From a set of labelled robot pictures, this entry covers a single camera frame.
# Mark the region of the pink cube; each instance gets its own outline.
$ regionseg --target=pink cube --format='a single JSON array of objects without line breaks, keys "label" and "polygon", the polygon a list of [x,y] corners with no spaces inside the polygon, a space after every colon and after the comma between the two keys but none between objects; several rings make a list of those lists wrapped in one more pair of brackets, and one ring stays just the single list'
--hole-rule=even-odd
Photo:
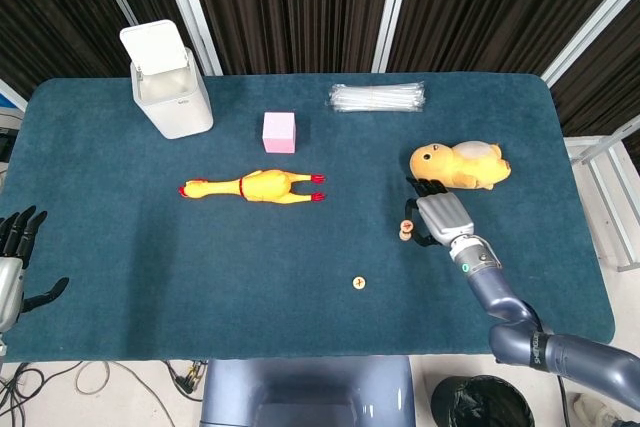
[{"label": "pink cube", "polygon": [[271,154],[296,151],[296,118],[293,112],[265,112],[262,128],[264,150]]}]

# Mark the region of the rubber chicken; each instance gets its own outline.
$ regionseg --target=rubber chicken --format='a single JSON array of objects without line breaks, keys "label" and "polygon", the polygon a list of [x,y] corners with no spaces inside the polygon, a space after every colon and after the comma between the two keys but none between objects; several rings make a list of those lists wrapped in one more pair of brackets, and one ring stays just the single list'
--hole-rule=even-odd
[{"label": "rubber chicken", "polygon": [[236,180],[212,182],[206,179],[189,180],[180,187],[179,192],[189,199],[200,199],[206,195],[233,194],[241,195],[251,202],[275,202],[276,204],[293,204],[295,202],[319,202],[325,195],[301,195],[291,192],[291,184],[310,180],[322,184],[324,175],[294,174],[282,170],[256,170]]}]

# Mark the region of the yellow plush toy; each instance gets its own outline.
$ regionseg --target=yellow plush toy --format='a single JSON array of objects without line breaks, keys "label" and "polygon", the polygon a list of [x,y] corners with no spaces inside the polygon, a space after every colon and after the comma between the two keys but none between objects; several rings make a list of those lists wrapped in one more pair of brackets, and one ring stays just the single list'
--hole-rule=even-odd
[{"label": "yellow plush toy", "polygon": [[416,179],[439,180],[445,187],[493,189],[509,177],[511,166],[496,144],[470,141],[453,148],[429,144],[417,149],[409,161]]}]

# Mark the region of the floor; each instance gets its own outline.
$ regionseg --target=floor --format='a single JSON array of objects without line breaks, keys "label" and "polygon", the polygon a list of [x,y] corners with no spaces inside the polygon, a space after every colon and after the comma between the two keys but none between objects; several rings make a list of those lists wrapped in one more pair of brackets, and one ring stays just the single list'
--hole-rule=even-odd
[{"label": "floor", "polygon": [[[572,153],[584,149],[576,140],[568,141]],[[622,145],[616,146],[625,171],[640,192],[640,177],[631,165]],[[637,240],[640,250],[640,226],[634,221],[628,205],[625,205],[621,191],[613,171],[606,159],[599,161],[599,167],[611,188],[614,200],[620,205],[623,220],[631,237]],[[609,221],[604,204],[598,194],[595,183],[588,169],[584,166],[574,167],[580,196],[585,206],[585,213],[594,238],[594,245],[602,275],[605,280],[611,305],[616,319],[616,335],[613,345],[640,355],[640,329],[637,319],[640,318],[640,270],[618,273],[616,266],[622,262],[622,250],[616,241],[615,231]],[[188,363],[173,362],[176,370],[185,374]],[[414,389],[416,399],[416,418],[419,427],[434,426],[429,411],[429,398],[435,386],[444,377],[450,375],[491,374],[502,377],[518,388],[527,399],[533,411],[536,425],[543,427],[560,427],[562,425],[562,408],[555,377],[530,369],[497,365],[489,355],[425,355],[411,358],[414,373]],[[37,364],[45,374],[54,373],[72,366],[70,362]],[[126,362],[126,366],[135,371],[166,405],[176,426],[197,426],[200,415],[200,404],[182,398],[169,380],[165,366],[160,362]],[[15,364],[3,367],[3,378],[10,378]],[[71,373],[52,380],[42,392],[26,405],[27,426],[47,425],[49,427],[68,425],[102,426],[164,426],[171,425],[157,401],[147,392],[132,375],[120,368],[112,366],[110,379],[104,390],[95,395],[80,395],[76,392],[75,380],[77,369]],[[100,387],[105,379],[104,366],[101,363],[89,365],[81,374],[78,384],[83,390],[94,390]],[[35,374],[27,374],[24,391],[29,392],[37,385]],[[569,398],[577,392],[587,389],[566,382]],[[194,393],[202,395],[202,385]],[[613,401],[607,400],[626,420],[640,422],[640,413]],[[0,417],[0,427],[11,425],[8,415]],[[581,424],[572,418],[572,425]]]}]

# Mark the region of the table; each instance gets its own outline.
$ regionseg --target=table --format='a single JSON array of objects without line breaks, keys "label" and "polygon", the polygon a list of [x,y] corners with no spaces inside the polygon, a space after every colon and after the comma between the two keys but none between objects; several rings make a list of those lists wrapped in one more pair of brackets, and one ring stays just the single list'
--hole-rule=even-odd
[{"label": "table", "polygon": [[[422,113],[335,113],[332,84],[423,81]],[[6,335],[8,360],[488,352],[491,320],[444,248],[398,239],[420,145],[497,142],[513,172],[459,191],[514,290],[556,332],[614,322],[549,90],[490,73],[205,79],[215,125],[166,140],[129,79],[55,79],[29,102],[3,213],[49,211],[26,295],[71,282]],[[294,155],[264,152],[265,111],[294,111]],[[183,199],[187,179],[322,173],[320,203]],[[312,191],[314,184],[301,186]],[[366,278],[356,290],[352,279]]]}]

